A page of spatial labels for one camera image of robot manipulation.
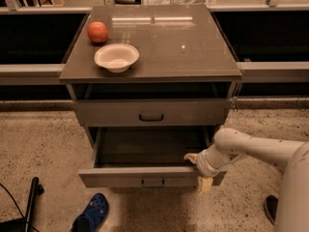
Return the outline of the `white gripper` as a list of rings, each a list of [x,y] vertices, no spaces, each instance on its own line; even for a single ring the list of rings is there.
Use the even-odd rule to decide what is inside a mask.
[[[200,194],[206,194],[211,189],[212,177],[226,170],[223,158],[216,150],[207,149],[198,155],[188,153],[184,155],[183,159],[193,164],[196,163],[199,172],[204,176],[198,178]]]

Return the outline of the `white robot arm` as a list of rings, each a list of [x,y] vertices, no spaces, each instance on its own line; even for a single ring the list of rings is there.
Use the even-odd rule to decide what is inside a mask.
[[[207,191],[215,176],[244,156],[283,171],[274,232],[309,232],[309,142],[254,137],[222,128],[209,148],[184,158],[196,165],[201,191]]]

